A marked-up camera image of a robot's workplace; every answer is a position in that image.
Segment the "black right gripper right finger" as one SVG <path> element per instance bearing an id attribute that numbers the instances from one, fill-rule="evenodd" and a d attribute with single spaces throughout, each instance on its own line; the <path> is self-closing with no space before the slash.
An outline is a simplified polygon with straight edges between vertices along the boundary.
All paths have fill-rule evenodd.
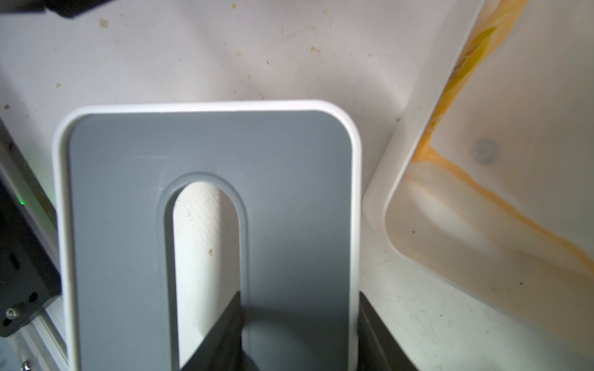
<path id="1" fill-rule="evenodd" d="M 359 301 L 357 370 L 417 371 L 363 292 Z"/>

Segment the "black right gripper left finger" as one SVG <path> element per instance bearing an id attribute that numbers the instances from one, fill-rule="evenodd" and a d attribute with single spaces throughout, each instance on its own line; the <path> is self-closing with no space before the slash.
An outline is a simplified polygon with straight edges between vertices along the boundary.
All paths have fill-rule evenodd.
<path id="1" fill-rule="evenodd" d="M 182 371 L 243 370 L 241 292 L 236 292 Z"/>

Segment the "grey tissue box lid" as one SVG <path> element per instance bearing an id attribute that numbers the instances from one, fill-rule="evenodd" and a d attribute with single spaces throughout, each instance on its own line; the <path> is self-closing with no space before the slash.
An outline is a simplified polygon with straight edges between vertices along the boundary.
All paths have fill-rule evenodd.
<path id="1" fill-rule="evenodd" d="M 72 370 L 177 370 L 173 207 L 210 182 L 239 222 L 250 369 L 357 367 L 361 142 L 321 100 L 79 108 L 54 137 Z"/>

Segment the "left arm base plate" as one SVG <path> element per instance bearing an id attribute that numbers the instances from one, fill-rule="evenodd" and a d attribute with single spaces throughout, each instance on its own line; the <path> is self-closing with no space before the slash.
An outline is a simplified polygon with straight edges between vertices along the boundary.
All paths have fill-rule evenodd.
<path id="1" fill-rule="evenodd" d="M 1 337 L 30 322 L 59 296 L 60 275 L 23 216 L 24 205 L 1 185 Z"/>

